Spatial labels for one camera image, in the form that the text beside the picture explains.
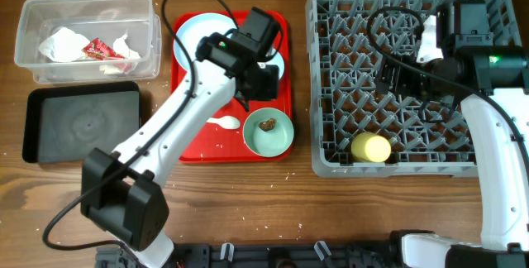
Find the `light blue rice bowl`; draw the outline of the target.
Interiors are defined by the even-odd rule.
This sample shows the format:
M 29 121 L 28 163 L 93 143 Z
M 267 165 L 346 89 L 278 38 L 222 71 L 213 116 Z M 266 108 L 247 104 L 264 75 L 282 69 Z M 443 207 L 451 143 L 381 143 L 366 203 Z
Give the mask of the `light blue rice bowl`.
M 284 70 L 285 70 L 284 59 L 282 55 L 278 53 L 277 50 L 274 48 L 271 49 L 270 53 L 274 56 L 274 58 L 268 61 L 266 64 L 276 65 L 279 68 L 278 77 L 279 77 L 279 80 L 281 80 L 284 75 Z

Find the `brown food scrap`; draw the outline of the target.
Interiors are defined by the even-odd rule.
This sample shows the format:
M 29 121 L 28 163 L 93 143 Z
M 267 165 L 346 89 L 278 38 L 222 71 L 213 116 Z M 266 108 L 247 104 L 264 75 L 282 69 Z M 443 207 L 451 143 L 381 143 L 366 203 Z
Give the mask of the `brown food scrap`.
M 270 118 L 266 121 L 260 122 L 259 128 L 264 132 L 272 131 L 275 128 L 276 122 L 275 118 Z

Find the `white plastic spoon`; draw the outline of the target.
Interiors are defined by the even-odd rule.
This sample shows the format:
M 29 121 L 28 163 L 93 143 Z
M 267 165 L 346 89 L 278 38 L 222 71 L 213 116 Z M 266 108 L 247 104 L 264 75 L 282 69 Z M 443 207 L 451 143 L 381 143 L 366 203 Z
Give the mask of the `white plastic spoon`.
M 240 121 L 233 116 L 210 117 L 207 123 L 216 124 L 226 130 L 236 130 L 241 127 Z

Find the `green bowl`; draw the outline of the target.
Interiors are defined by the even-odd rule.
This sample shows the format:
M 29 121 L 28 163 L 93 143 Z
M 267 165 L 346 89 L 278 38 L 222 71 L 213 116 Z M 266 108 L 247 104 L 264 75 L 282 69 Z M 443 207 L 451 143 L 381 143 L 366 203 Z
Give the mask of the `green bowl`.
M 267 131 L 260 127 L 270 119 L 274 127 Z M 243 141 L 246 147 L 258 156 L 275 157 L 282 155 L 293 143 L 294 127 L 288 115 L 276 108 L 260 108 L 245 120 Z

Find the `light blue plate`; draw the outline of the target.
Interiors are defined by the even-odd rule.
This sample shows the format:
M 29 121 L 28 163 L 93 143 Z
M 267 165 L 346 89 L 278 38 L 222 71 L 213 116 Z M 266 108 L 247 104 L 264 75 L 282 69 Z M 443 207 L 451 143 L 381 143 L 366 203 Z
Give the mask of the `light blue plate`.
M 210 36 L 214 32 L 224 34 L 232 28 L 236 28 L 235 23 L 228 16 L 218 13 L 202 13 L 188 19 L 178 30 L 177 37 L 182 42 L 185 50 L 192 60 L 196 58 L 198 42 Z M 174 42 L 174 57 L 184 70 L 189 70 L 189 62 L 183 50 Z M 220 68 L 211 61 L 204 60 L 197 62 L 195 68 L 200 72 L 219 72 Z

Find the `yellow cup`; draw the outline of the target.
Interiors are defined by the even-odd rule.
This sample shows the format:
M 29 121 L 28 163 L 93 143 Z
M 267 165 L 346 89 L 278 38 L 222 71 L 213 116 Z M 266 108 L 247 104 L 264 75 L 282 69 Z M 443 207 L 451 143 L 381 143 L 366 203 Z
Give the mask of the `yellow cup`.
M 362 132 L 351 143 L 352 155 L 361 162 L 385 162 L 391 155 L 389 141 L 371 132 Z

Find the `white paper scrap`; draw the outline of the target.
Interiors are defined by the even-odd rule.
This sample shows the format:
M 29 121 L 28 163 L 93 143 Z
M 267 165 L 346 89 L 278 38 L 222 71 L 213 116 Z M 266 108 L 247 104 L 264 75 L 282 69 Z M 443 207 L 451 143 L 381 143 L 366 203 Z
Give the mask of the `white paper scrap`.
M 124 34 L 122 37 L 117 38 L 112 48 L 116 53 L 122 55 L 126 60 L 138 60 L 141 56 L 134 50 L 132 50 L 126 43 L 128 35 Z M 99 70 L 104 74 L 129 74 L 137 66 L 137 62 L 126 63 L 126 64 L 112 64 L 112 65 L 100 65 Z

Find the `red snack wrapper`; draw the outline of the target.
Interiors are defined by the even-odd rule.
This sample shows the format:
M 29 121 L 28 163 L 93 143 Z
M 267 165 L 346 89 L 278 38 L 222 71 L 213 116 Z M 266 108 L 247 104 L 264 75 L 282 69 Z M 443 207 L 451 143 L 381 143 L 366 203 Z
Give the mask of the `red snack wrapper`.
M 124 56 L 118 54 L 114 49 L 106 45 L 104 42 L 96 38 L 90 41 L 82 52 L 87 56 L 96 60 L 123 60 Z

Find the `white tissue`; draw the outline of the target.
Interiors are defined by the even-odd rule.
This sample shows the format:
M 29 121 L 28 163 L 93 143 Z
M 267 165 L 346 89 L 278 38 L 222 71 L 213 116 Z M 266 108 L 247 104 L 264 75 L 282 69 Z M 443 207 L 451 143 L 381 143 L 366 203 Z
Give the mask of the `white tissue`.
M 66 63 L 86 58 L 83 49 L 90 43 L 85 36 L 69 28 L 61 27 L 45 39 L 38 47 L 39 52 L 53 62 Z

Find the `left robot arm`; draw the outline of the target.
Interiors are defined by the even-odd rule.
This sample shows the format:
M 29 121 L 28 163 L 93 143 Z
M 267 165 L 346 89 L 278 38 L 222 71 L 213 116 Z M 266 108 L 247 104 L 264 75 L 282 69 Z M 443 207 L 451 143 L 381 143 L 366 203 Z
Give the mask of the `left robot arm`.
M 110 232 L 119 263 L 173 267 L 163 228 L 162 188 L 207 120 L 234 97 L 269 101 L 279 93 L 274 64 L 285 32 L 277 17 L 252 8 L 242 25 L 219 13 L 189 18 L 176 32 L 174 57 L 186 75 L 158 112 L 113 153 L 92 150 L 82 166 L 81 213 Z

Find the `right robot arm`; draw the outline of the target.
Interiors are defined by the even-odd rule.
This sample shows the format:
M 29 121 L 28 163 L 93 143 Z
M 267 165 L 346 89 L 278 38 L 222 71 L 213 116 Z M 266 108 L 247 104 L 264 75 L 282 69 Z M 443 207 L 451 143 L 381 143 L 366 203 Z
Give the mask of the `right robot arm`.
M 451 98 L 472 137 L 483 218 L 479 244 L 432 232 L 393 232 L 407 267 L 525 267 L 528 264 L 528 56 L 495 45 L 482 0 L 436 9 L 436 47 L 411 60 L 388 52 L 376 75 L 380 93 L 423 102 Z

